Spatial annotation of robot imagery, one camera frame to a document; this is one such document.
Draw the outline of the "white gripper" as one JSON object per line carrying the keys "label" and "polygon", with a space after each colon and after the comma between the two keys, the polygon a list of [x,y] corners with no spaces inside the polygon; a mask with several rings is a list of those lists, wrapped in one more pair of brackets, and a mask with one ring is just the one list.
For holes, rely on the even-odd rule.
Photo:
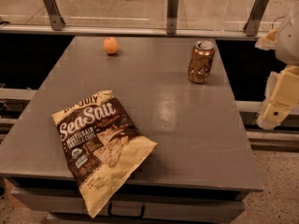
{"label": "white gripper", "polygon": [[278,29],[271,29],[255,43],[255,47],[262,50],[275,49],[277,59],[287,64],[281,72],[270,73],[264,92],[265,99],[256,120],[260,128],[272,130],[299,104],[298,1]]}

